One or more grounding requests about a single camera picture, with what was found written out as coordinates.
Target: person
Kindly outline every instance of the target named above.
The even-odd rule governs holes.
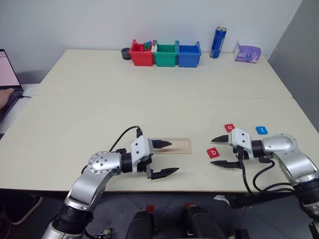
[[[13,92],[14,89],[12,88],[0,90],[0,111],[1,108],[7,104],[8,99]],[[5,211],[10,222],[13,225],[18,225],[24,222],[24,220],[41,204],[42,199],[43,197],[24,192],[1,190],[0,212]]]

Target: white tabletop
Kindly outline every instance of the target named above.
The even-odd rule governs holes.
[[[33,96],[33,92],[38,87],[39,84],[24,84],[22,85],[23,88],[23,95],[24,96]],[[3,121],[0,123],[0,133],[5,133],[10,125],[14,122],[14,120],[20,115],[21,110],[26,106],[29,102],[30,98],[21,98],[19,99],[9,113],[5,116]]]
[[[264,56],[257,64],[236,62],[232,53],[212,59],[203,53],[197,68],[137,67],[120,51],[67,50],[36,95],[131,97],[291,98]]]
[[[217,147],[219,160],[236,161],[231,147],[210,141],[233,123],[257,135],[266,126],[269,136],[293,135],[301,151],[319,165],[319,134],[293,99],[101,96],[34,96],[0,142],[0,188],[68,191],[90,156],[108,150],[124,129],[139,125],[147,137],[189,137],[192,154],[155,155],[155,171],[179,167],[174,174],[149,180],[130,173],[110,180],[110,191],[246,191],[241,170],[210,164],[206,150]],[[117,148],[128,148],[129,132]],[[245,161],[248,181],[267,165]],[[257,182],[265,187],[286,182],[278,166]]]

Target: gray floor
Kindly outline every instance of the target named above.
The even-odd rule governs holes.
[[[179,238],[182,236],[181,212],[184,203],[204,207],[225,230],[247,229],[251,239],[312,238],[308,229],[311,220],[299,209],[293,196],[232,209],[227,203],[214,200],[211,194],[105,194],[87,230],[97,235],[105,228],[112,228],[112,238],[123,239],[135,213],[145,209],[146,205],[155,205],[158,231],[155,238]],[[40,239],[62,204],[62,200],[45,198],[24,223],[11,227],[7,239]]]

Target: tissue box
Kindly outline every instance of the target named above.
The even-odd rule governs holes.
[[[244,44],[238,42],[234,51],[234,60],[249,63],[257,63],[261,55],[261,49],[256,44]]]

